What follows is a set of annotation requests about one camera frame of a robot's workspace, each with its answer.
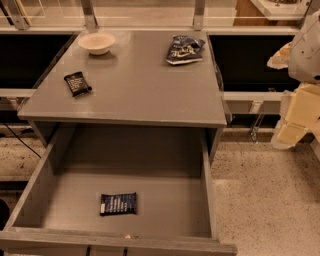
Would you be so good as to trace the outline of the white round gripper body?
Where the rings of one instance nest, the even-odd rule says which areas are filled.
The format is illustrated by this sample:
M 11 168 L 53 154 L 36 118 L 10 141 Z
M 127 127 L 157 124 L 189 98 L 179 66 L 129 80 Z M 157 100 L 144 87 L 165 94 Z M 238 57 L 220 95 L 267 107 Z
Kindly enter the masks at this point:
M 300 82 L 320 83 L 320 10 L 308 16 L 295 35 L 288 58 L 288 73 Z

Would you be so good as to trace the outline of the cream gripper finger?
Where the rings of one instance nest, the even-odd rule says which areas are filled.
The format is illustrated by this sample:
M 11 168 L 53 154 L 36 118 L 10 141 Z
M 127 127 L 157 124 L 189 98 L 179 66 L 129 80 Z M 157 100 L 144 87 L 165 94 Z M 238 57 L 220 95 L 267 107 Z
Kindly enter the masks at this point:
M 320 86 L 301 83 L 293 92 L 286 91 L 280 105 L 271 144 L 276 149 L 294 147 L 320 118 Z
M 270 57 L 267 66 L 273 69 L 287 68 L 290 51 L 291 42 L 282 46 L 272 57 Z

